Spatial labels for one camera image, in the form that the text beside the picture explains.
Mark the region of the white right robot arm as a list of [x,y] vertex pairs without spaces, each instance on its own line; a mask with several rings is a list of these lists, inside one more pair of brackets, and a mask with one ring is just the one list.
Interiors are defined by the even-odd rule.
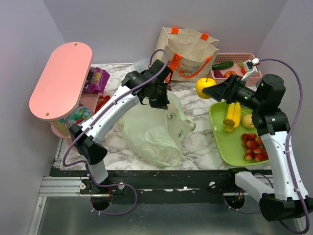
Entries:
[[292,152],[291,128],[279,108],[285,93],[284,81],[274,74],[263,76],[256,91],[245,86],[237,75],[223,83],[206,87],[202,92],[216,101],[239,102],[252,110],[252,122],[269,156],[274,187],[269,187],[248,170],[233,170],[225,187],[235,192],[242,188],[259,204],[267,221],[301,218],[313,211]]

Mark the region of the yellow apple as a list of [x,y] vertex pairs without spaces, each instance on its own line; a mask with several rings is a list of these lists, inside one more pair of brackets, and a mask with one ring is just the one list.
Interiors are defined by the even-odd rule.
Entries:
[[214,86],[216,84],[217,84],[216,81],[212,78],[205,77],[205,78],[199,79],[196,82],[196,93],[197,93],[198,97],[200,97],[202,99],[210,99],[211,96],[205,94],[203,92],[203,89]]

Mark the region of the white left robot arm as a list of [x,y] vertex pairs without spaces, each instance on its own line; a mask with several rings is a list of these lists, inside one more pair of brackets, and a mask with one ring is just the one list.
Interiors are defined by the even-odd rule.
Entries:
[[172,74],[173,71],[158,59],[147,70],[127,73],[115,94],[96,114],[80,125],[71,125],[72,143],[86,160],[93,177],[91,187],[97,193],[104,193],[109,186],[104,164],[108,151],[102,146],[104,137],[124,114],[144,99],[148,99],[150,107],[166,110],[169,101],[165,80]]

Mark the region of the yellow banana bunch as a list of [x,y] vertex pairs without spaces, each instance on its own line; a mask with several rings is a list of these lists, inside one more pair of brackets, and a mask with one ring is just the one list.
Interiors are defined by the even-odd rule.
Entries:
[[233,132],[236,130],[241,121],[241,106],[239,102],[231,103],[228,106],[226,117],[223,120],[224,129],[226,132]]

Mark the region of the pale green plastic grocery bag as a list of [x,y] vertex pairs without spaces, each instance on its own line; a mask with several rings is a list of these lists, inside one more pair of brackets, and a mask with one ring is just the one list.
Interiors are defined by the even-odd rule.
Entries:
[[126,145],[143,160],[161,167],[175,167],[182,159],[181,142],[196,128],[185,115],[181,101],[168,93],[168,109],[137,104],[118,122]]

